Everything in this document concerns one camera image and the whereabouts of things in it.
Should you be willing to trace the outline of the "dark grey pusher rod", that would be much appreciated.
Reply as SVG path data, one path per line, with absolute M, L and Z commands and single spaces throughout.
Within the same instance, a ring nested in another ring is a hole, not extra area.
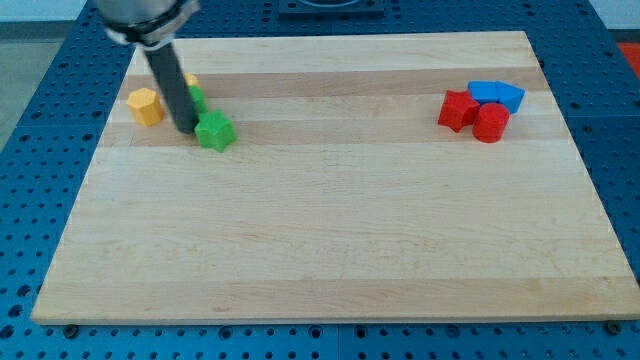
M 172 43 L 145 49 L 144 55 L 176 129 L 183 134 L 193 134 L 198 123 L 196 105 Z

